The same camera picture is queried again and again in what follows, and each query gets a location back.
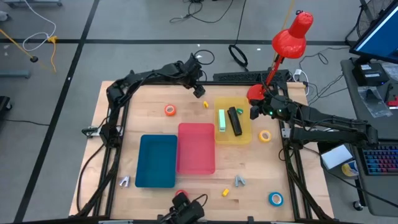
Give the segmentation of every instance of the monitor screen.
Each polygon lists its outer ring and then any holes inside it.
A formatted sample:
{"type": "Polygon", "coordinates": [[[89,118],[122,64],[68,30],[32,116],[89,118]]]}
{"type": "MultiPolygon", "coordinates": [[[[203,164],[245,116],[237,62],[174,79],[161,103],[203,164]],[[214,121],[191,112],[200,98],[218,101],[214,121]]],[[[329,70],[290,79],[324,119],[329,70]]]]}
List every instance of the monitor screen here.
{"type": "Polygon", "coordinates": [[[351,53],[398,63],[398,1],[394,1],[355,43],[351,53]]]}

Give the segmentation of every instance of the pink tray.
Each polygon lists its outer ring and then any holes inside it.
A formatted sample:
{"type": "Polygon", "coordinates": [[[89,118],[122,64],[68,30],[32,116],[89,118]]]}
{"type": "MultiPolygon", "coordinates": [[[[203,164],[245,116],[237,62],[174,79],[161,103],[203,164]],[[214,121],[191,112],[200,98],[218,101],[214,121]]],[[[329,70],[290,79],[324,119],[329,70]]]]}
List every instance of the pink tray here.
{"type": "Polygon", "coordinates": [[[180,123],[178,126],[177,172],[212,174],[216,170],[214,124],[180,123]]]}

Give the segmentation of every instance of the blue tape roll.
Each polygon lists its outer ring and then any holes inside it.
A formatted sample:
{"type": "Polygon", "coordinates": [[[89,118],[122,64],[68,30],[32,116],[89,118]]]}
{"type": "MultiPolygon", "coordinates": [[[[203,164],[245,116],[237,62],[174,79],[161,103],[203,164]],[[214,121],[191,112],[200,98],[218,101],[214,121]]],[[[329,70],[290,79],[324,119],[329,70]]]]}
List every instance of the blue tape roll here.
{"type": "Polygon", "coordinates": [[[269,203],[275,207],[279,207],[284,204],[284,198],[283,198],[282,194],[280,194],[279,192],[273,192],[273,193],[269,194],[268,200],[269,200],[269,203]],[[274,201],[275,195],[279,198],[277,201],[274,201]]]}

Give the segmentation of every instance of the yellow tray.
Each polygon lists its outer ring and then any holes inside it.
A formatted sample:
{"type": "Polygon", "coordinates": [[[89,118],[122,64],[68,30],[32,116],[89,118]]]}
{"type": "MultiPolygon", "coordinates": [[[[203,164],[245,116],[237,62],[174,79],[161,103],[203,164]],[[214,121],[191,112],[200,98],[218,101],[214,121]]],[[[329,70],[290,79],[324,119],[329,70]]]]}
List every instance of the yellow tray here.
{"type": "Polygon", "coordinates": [[[250,104],[246,97],[217,97],[215,100],[215,139],[217,144],[249,144],[251,142],[250,104]],[[234,106],[243,109],[243,114],[238,114],[241,123],[242,135],[235,136],[228,109],[234,106]],[[218,110],[225,112],[225,132],[218,128],[218,110]]]}

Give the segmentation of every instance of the gray floor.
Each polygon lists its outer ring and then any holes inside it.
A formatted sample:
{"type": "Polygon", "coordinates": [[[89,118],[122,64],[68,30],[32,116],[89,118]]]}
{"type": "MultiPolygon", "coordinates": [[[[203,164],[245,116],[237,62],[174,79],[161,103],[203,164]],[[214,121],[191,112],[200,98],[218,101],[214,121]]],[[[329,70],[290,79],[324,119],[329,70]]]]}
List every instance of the gray floor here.
{"type": "MultiPolygon", "coordinates": [[[[248,0],[241,39],[271,40],[282,26],[289,2],[248,0]]],[[[37,6],[35,9],[57,23],[56,35],[59,38],[79,39],[92,3],[93,0],[68,0],[63,1],[64,6],[61,8],[37,6]]],[[[215,19],[228,7],[228,3],[228,0],[205,1],[198,17],[215,19]]],[[[172,17],[187,13],[188,3],[178,0],[101,0],[88,38],[234,39],[242,5],[243,0],[235,0],[231,10],[216,24],[204,24],[193,19],[169,24],[172,17]]],[[[358,6],[359,1],[354,0],[301,0],[297,1],[295,10],[303,9],[315,16],[307,40],[341,41],[355,22],[358,6]]],[[[12,16],[11,21],[0,23],[0,29],[3,28],[14,38],[24,38],[43,29],[50,32],[52,29],[51,25],[35,17],[26,8],[9,9],[0,3],[0,10],[12,16]]],[[[308,46],[306,54],[317,53],[326,47],[329,46],[308,46]]],[[[240,45],[240,48],[248,56],[250,70],[265,70],[274,54],[270,45],[240,45]]],[[[216,57],[214,64],[204,67],[209,80],[213,73],[241,71],[229,55],[228,45],[85,44],[24,221],[67,217],[86,144],[80,130],[91,124],[102,81],[124,77],[130,69],[143,72],[176,60],[186,60],[190,52],[199,49],[211,50],[216,57]]],[[[58,73],[53,74],[30,63],[15,46],[0,44],[0,69],[28,69],[32,73],[27,80],[0,79],[0,95],[10,96],[14,102],[9,118],[50,122],[75,50],[76,44],[57,45],[55,63],[58,73]]],[[[43,45],[34,53],[42,63],[50,66],[50,44],[43,45]]],[[[347,49],[326,50],[324,55],[329,60],[328,65],[322,64],[317,57],[307,58],[302,63],[310,82],[320,88],[341,74],[340,60],[351,56],[347,49]]],[[[206,54],[202,56],[203,60],[208,58],[206,54]]],[[[291,72],[298,67],[299,60],[286,60],[282,65],[282,68],[288,68],[291,72]]],[[[342,78],[329,92],[344,87],[346,85],[342,78]]],[[[326,113],[355,117],[347,91],[318,100],[313,106],[326,113]]],[[[0,223],[14,220],[46,131],[46,127],[23,123],[6,123],[1,130],[0,223]]],[[[326,180],[336,218],[358,223],[398,221],[396,218],[372,216],[366,209],[355,211],[351,202],[358,199],[356,190],[334,177],[326,175],[326,180]]]]}

